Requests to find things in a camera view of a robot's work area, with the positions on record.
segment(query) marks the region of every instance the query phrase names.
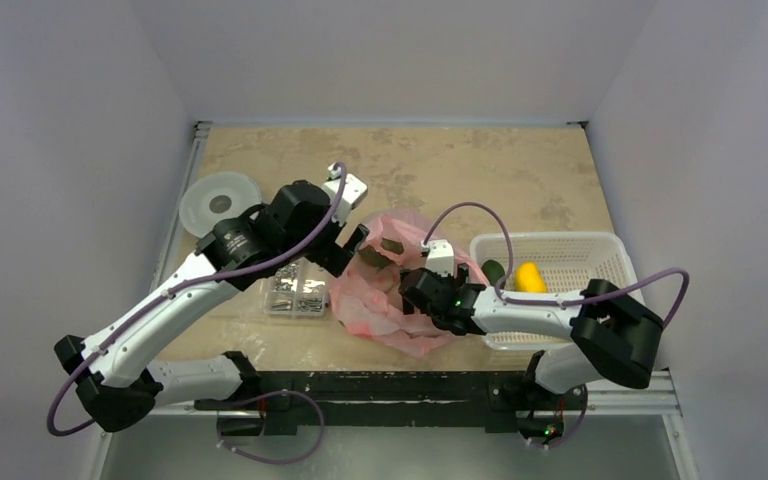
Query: black joint motor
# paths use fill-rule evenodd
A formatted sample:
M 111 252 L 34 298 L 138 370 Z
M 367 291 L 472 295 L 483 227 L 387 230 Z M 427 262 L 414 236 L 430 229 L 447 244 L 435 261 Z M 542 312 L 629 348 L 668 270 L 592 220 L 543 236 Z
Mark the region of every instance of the black joint motor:
M 239 270 L 263 263 L 290 250 L 304 240 L 328 213 L 331 199 L 321 188 L 298 180 L 284 185 L 272 203 L 249 209 L 237 218 L 217 222 L 213 230 L 198 241 L 196 252 L 203 253 L 218 271 Z M 344 247 L 335 243 L 342 226 L 328 221 L 298 257 L 305 256 L 331 275 L 340 276 L 366 239 L 369 230 L 358 226 Z M 259 278 L 273 275 L 279 265 L 228 280 L 245 290 Z
M 84 358 L 84 339 L 67 335 L 54 345 L 54 353 L 67 373 L 71 374 Z M 104 377 L 88 370 L 75 380 L 75 393 L 93 420 L 107 432 L 118 432 L 142 420 L 154 408 L 154 397 L 163 386 L 154 381 L 148 370 L 128 388 L 102 385 Z
M 591 298 L 616 290 L 607 280 L 591 280 L 581 293 Z M 658 315 L 623 295 L 583 306 L 570 323 L 570 337 L 600 375 L 628 388 L 649 386 L 664 331 Z
M 443 277 L 425 268 L 403 271 L 399 284 L 402 311 L 411 314 L 419 310 L 431 317 L 435 327 L 455 335 L 484 335 L 472 316 L 475 300 L 485 286 L 466 283 L 468 272 L 461 265 L 455 277 Z

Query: gray wall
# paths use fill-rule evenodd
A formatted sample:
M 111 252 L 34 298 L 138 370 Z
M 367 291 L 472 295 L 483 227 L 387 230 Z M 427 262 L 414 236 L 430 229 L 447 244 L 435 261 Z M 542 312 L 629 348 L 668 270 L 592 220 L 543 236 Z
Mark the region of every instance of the gray wall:
M 147 290 L 190 128 L 127 2 L 0 1 L 0 478 L 76 477 L 51 347 Z
M 589 137 L 638 274 L 690 269 L 666 343 L 703 478 L 768 478 L 768 0 L 658 2 Z
M 188 111 L 248 122 L 589 118 L 655 0 L 132 0 Z

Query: white plastic basket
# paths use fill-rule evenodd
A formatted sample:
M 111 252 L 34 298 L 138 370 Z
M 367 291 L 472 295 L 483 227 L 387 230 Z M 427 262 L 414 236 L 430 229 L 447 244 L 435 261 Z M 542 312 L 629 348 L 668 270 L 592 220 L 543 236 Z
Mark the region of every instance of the white plastic basket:
M 587 286 L 591 278 L 604 278 L 625 287 L 637 276 L 622 240 L 607 232 L 512 233 L 514 270 L 534 262 L 550 292 L 568 292 Z M 470 256 L 478 265 L 493 259 L 507 268 L 508 249 L 501 233 L 479 235 L 469 245 Z M 508 287 L 513 280 L 508 280 Z M 640 291 L 631 294 L 643 302 Z M 558 348 L 565 340 L 520 332 L 493 333 L 484 342 L 494 350 L 523 352 Z

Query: plastic bag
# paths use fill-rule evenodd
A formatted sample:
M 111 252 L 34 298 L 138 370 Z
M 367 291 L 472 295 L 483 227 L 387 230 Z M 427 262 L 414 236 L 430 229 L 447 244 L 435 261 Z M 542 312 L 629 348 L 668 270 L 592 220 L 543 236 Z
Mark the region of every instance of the plastic bag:
M 329 286 L 334 315 L 352 334 L 397 348 L 414 357 L 455 339 L 421 313 L 402 313 L 401 268 L 425 265 L 420 243 L 432 222 L 413 210 L 388 210 L 364 222 L 369 236 L 343 275 Z M 445 238 L 438 230 L 432 238 Z M 469 266 L 470 281 L 487 284 L 478 265 L 454 246 L 457 263 Z

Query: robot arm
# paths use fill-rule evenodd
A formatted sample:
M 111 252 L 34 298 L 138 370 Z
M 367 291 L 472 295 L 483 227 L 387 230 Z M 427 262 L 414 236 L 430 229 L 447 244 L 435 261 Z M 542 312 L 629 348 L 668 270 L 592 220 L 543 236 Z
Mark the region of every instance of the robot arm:
M 282 187 L 257 216 L 246 212 L 223 220 L 200 239 L 195 252 L 160 287 L 131 311 L 86 338 L 66 336 L 55 352 L 67 372 L 93 353 L 98 358 L 76 380 L 76 393 L 85 410 L 107 431 L 133 425 L 157 406 L 195 399 L 225 400 L 256 389 L 257 374 L 240 352 L 226 352 L 210 360 L 154 361 L 160 351 L 217 305 L 231 299 L 260 278 L 302 256 L 335 276 L 342 274 L 368 230 L 359 226 L 345 246 L 335 244 L 349 214 L 366 197 L 366 185 L 347 175 L 343 195 L 327 226 L 295 257 L 250 274 L 222 281 L 198 283 L 170 294 L 188 280 L 232 272 L 274 259 L 299 244 L 325 216 L 339 184 L 339 169 L 329 168 L 322 187 L 296 181 Z M 146 305 L 166 301 L 133 323 L 103 349 L 101 345 L 122 323 Z
M 538 352 L 526 372 L 550 394 L 602 378 L 629 388 L 649 386 L 664 322 L 628 295 L 587 302 L 618 290 L 610 282 L 591 280 L 584 290 L 558 294 L 503 291 L 503 300 L 492 287 L 467 282 L 468 269 L 455 265 L 447 241 L 429 242 L 424 252 L 425 268 L 402 273 L 399 293 L 406 313 L 417 309 L 456 335 L 526 332 L 572 340 Z

